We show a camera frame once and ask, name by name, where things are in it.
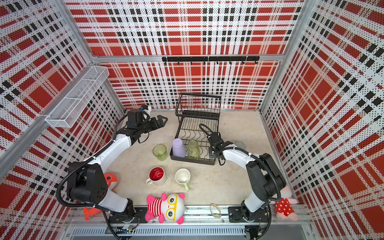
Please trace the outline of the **tall green glass cup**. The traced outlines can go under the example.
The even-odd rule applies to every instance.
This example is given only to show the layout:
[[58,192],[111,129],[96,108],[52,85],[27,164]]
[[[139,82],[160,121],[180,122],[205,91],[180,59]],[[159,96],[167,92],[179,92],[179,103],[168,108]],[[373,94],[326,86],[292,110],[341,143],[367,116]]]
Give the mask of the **tall green glass cup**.
[[187,144],[188,158],[199,159],[201,157],[201,151],[198,141],[190,140]]

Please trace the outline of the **black wire dish rack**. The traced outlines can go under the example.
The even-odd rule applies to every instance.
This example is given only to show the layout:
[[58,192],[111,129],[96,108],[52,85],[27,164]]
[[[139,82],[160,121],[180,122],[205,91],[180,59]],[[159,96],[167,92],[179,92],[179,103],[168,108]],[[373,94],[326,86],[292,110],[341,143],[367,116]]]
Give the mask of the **black wire dish rack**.
[[196,141],[200,156],[177,157],[173,151],[170,157],[174,161],[213,166],[216,158],[212,154],[207,134],[219,130],[222,97],[215,95],[181,93],[176,105],[179,126],[175,138],[185,147],[190,141]]

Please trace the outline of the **lilac plastic cup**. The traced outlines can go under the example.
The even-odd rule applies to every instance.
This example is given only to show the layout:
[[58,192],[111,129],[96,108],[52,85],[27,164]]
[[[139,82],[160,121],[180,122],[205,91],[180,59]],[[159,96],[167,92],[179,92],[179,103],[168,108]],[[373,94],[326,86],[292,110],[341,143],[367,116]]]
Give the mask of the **lilac plastic cup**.
[[179,138],[173,140],[173,156],[184,158],[187,155],[187,149],[183,143],[183,141]]

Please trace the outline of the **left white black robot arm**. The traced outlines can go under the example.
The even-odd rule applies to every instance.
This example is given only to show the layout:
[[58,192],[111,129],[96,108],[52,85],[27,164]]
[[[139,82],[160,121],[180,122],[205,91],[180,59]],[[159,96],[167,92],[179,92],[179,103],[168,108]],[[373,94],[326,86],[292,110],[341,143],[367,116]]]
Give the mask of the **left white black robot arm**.
[[131,221],[136,215],[132,200],[110,190],[104,172],[141,135],[166,125],[168,118],[150,114],[149,106],[128,111],[118,120],[112,139],[104,147],[83,162],[69,163],[68,174],[56,190],[57,201],[68,208],[95,208],[119,216],[120,221]]

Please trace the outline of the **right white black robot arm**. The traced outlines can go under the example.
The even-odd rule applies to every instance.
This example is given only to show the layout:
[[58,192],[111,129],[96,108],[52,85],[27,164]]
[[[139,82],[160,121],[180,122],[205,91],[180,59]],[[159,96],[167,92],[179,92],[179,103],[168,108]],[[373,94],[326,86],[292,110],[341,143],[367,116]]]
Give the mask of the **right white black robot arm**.
[[231,161],[248,173],[252,192],[241,203],[241,213],[246,221],[254,220],[257,211],[271,202],[281,201],[281,190],[287,184],[271,155],[251,154],[232,142],[225,142],[219,132],[207,134],[207,139],[215,157]]

